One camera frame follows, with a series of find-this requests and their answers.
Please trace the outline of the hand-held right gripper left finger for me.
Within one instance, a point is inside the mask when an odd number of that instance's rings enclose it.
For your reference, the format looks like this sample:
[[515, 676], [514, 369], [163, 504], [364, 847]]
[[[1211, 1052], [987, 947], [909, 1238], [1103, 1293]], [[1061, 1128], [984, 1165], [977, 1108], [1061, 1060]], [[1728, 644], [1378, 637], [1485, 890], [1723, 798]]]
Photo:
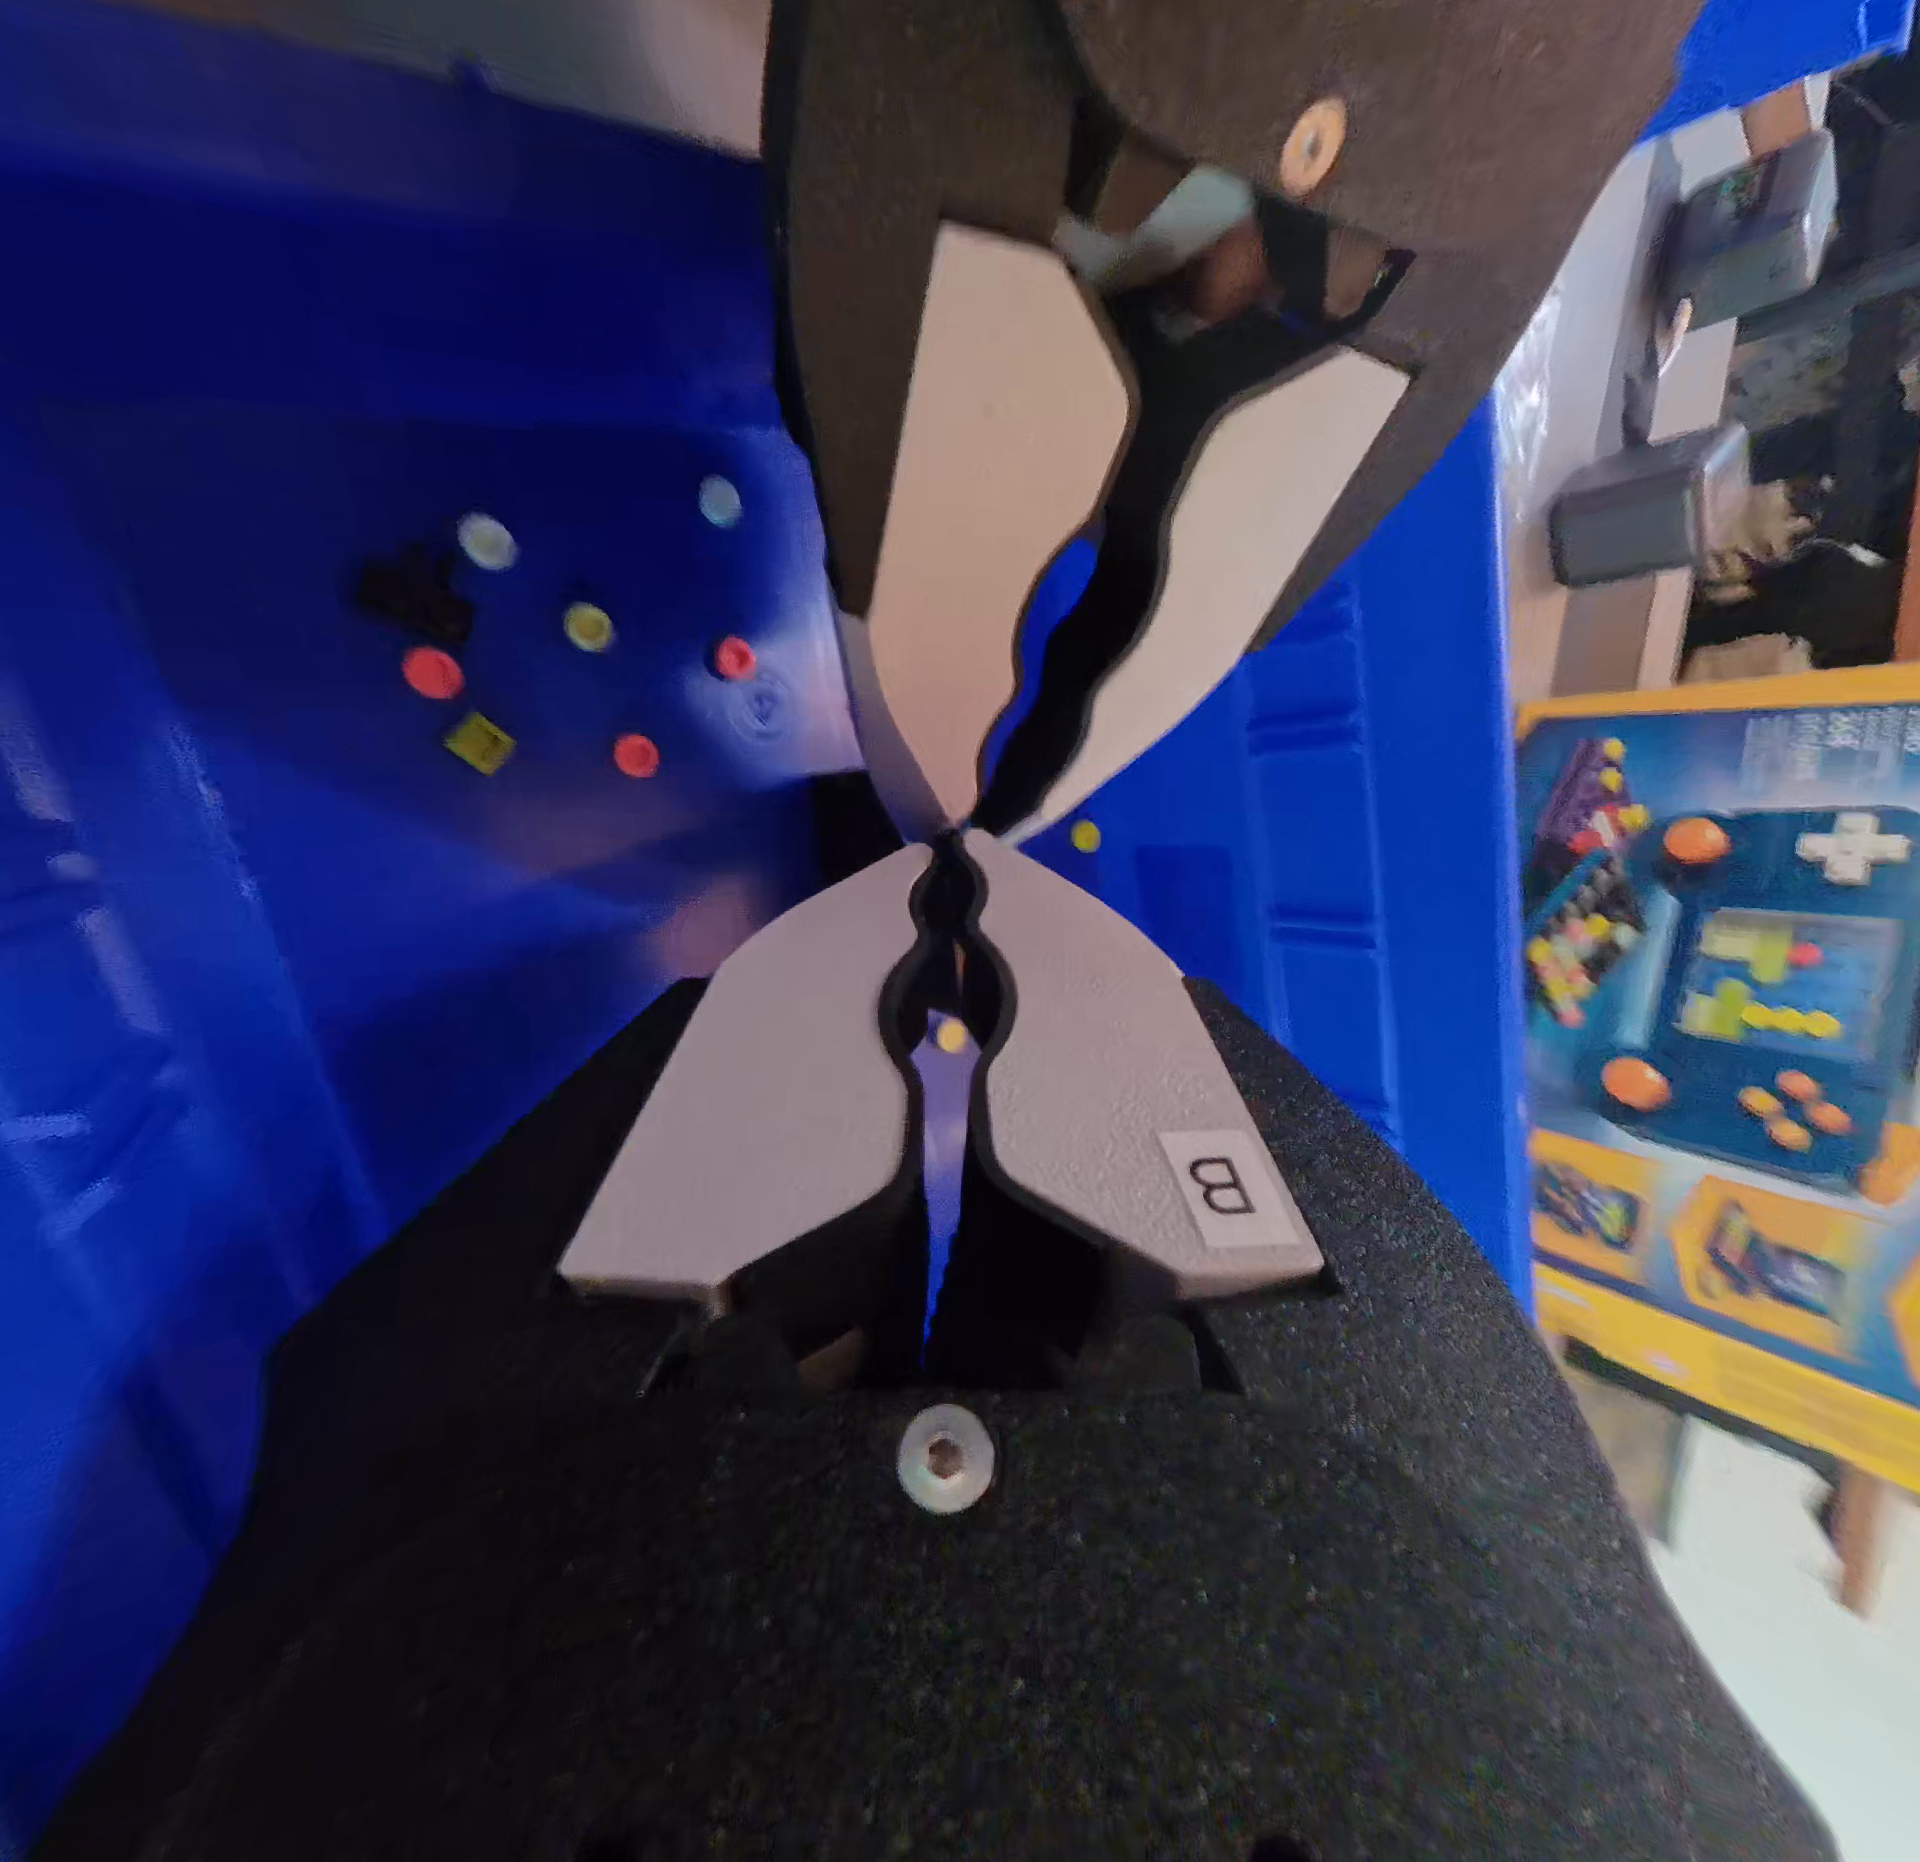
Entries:
[[924, 1306], [941, 853], [900, 847], [707, 979], [559, 1257], [579, 1293], [768, 1316]]

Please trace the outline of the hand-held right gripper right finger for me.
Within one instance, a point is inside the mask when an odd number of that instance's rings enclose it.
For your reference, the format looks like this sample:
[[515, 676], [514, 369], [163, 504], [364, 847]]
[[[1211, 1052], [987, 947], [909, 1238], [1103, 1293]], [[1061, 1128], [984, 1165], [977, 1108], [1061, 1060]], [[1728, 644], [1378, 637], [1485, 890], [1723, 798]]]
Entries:
[[1321, 1282], [1328, 1256], [1180, 966], [995, 835], [955, 849], [972, 952], [1001, 1000], [976, 1081], [995, 1185], [1097, 1248], [1117, 1301]]

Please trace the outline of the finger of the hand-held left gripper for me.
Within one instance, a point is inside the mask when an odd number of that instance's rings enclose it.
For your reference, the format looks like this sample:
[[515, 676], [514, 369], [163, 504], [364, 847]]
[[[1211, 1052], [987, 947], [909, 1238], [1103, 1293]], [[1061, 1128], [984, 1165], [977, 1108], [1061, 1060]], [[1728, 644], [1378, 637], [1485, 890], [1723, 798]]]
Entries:
[[980, 799], [987, 834], [1022, 841], [1067, 818], [1215, 693], [1411, 384], [1332, 344], [1117, 483], [1096, 574]]
[[836, 613], [851, 724], [902, 839], [972, 820], [1027, 608], [1107, 502], [1134, 411], [1114, 334], [1056, 249], [941, 226], [871, 594]]

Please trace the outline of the grey cylindrical device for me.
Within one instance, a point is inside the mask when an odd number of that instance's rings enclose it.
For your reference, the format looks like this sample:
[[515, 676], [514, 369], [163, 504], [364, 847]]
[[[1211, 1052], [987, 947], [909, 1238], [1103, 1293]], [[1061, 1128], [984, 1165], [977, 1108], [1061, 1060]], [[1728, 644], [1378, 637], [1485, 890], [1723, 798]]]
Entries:
[[1578, 470], [1549, 506], [1549, 554], [1567, 588], [1700, 572], [1748, 525], [1749, 435], [1736, 420], [1624, 447]]

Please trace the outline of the blue plastic bin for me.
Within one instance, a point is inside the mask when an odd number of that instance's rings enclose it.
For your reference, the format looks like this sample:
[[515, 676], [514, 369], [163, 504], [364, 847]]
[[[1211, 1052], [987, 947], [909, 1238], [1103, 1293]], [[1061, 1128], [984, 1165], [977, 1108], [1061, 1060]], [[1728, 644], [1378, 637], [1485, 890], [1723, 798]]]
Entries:
[[[1840, 1857], [1534, 1326], [1485, 398], [1561, 264], [1304, 610], [998, 835], [1180, 966], [1330, 1262], [1117, 1301], [976, 1137], [980, 802], [902, 839], [851, 724], [762, 1], [734, 152], [420, 16], [4, 0], [4, 1857]], [[1305, 207], [1346, 134], [1268, 192], [1082, 100], [1036, 246], [1134, 429], [984, 794], [1117, 483], [1384, 361], [1410, 257]], [[418, 542], [453, 701], [351, 604]], [[713, 973], [914, 845], [923, 1310], [573, 1290]]]

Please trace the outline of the black toy piece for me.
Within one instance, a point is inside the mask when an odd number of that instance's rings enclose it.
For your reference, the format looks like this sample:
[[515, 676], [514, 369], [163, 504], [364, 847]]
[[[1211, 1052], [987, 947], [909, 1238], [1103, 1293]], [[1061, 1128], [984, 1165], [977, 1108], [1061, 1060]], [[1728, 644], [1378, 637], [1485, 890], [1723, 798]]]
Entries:
[[455, 548], [420, 542], [368, 557], [359, 566], [351, 604], [420, 646], [463, 650], [476, 610], [455, 586], [455, 558]]

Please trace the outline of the toy brick set box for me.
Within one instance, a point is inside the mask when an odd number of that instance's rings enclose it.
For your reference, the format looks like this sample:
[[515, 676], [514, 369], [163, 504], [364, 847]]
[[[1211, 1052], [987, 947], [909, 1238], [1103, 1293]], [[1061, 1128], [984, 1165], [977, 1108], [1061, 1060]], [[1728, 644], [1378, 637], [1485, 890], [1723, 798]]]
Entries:
[[1551, 1338], [1917, 1488], [1913, 663], [1520, 712]]

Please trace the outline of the grey green box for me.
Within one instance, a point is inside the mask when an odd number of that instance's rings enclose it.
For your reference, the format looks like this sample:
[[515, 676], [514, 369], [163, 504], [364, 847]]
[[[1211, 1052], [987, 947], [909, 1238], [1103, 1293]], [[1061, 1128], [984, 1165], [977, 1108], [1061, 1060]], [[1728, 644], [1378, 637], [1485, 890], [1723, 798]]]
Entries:
[[1829, 128], [1703, 181], [1669, 218], [1659, 301], [1706, 330], [1810, 292], [1834, 242], [1836, 197]]

